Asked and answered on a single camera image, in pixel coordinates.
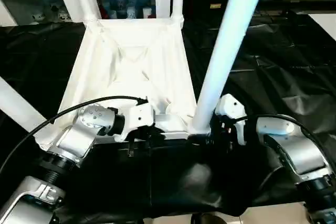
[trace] black cable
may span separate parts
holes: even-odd
[[[12,155],[15,153],[15,151],[31,136],[33,136],[36,132],[38,132],[39,130],[41,130],[43,127],[47,126],[49,123],[51,123],[52,121],[60,118],[61,116],[74,111],[76,109],[79,109],[81,107],[96,103],[96,102],[101,102],[101,101],[106,101],[106,100],[116,100],[116,99],[127,99],[127,100],[134,100],[137,101],[138,103],[142,103],[144,101],[146,101],[145,99],[142,98],[137,98],[137,97],[130,97],[127,95],[114,95],[111,97],[101,97],[101,98],[97,98],[97,99],[93,99],[87,102],[83,102],[80,104],[77,104],[75,106],[72,106],[66,110],[63,110],[62,112],[59,112],[58,114],[56,114],[55,116],[53,116],[52,118],[44,121],[42,124],[40,124],[39,126],[37,126],[35,129],[33,129],[31,132],[29,132],[13,149],[12,151],[9,153],[9,155],[6,157],[5,161],[3,162],[2,166],[0,167],[0,176],[2,174],[2,172],[4,171],[4,168],[6,166],[6,164],[8,163],[9,159],[12,157]]]

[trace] black fabric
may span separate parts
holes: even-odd
[[[184,24],[196,97],[219,22],[187,20]],[[80,24],[0,30],[5,52],[1,76],[46,117],[57,111],[84,30]],[[298,119],[318,134],[324,150],[336,161],[335,49],[336,42],[309,16],[255,17],[223,93],[239,99],[248,114],[280,113]],[[10,119],[2,118],[2,138],[12,141],[3,141],[1,160],[24,134]],[[300,200],[274,153],[255,144],[253,134],[247,139],[247,146],[227,155],[224,148],[180,141],[136,143],[132,158],[126,144],[98,146],[69,182],[72,189],[57,215],[64,223],[107,223],[213,210],[237,216],[248,206]],[[8,184],[2,198],[26,175],[19,168],[27,166],[31,153],[38,154],[33,141],[10,163],[1,181]]]

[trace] glass cabinet door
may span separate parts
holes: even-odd
[[[18,25],[72,22],[63,0],[1,0]]]
[[[155,0],[97,0],[102,19],[156,18]]]

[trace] white fabric bin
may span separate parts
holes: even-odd
[[[111,95],[147,97],[155,114],[177,114],[186,125],[190,122],[196,100],[179,22],[120,19],[88,24],[59,110]],[[135,102],[100,104],[122,108]],[[74,115],[56,124],[70,125]]]

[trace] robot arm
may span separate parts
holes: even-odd
[[[215,113],[233,120],[246,116],[244,106],[230,94],[220,99]],[[234,124],[237,140],[240,145],[245,145],[245,121],[240,122],[244,123]],[[311,221],[336,223],[335,174],[315,142],[302,132],[300,126],[285,119],[259,117],[256,132],[260,143],[271,147],[289,171]]]
[[[122,114],[98,104],[82,108],[72,126],[45,153],[34,174],[21,182],[1,209],[0,224],[58,223],[53,211],[63,202],[69,176],[80,167],[98,136],[110,136],[108,142],[123,142],[131,131],[153,124],[154,110],[149,103]]]

